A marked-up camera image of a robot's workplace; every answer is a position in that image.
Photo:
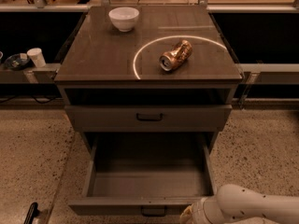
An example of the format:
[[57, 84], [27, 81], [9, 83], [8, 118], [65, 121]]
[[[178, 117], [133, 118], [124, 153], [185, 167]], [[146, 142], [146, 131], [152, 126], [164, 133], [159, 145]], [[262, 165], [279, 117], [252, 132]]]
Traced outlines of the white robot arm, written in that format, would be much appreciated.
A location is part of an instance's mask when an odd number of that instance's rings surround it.
[[180, 215], [180, 224], [225, 224], [263, 217], [278, 224], [299, 224], [299, 198], [267, 195], [227, 184], [201, 198]]

